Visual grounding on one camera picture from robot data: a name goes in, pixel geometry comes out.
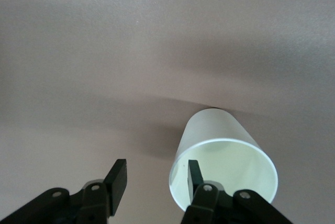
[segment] paper cup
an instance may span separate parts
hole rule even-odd
[[[227,194],[250,189],[272,202],[278,175],[270,158],[228,112],[205,109],[188,121],[169,177],[172,197],[182,210],[191,204],[188,160],[197,160],[205,181],[220,183]]]

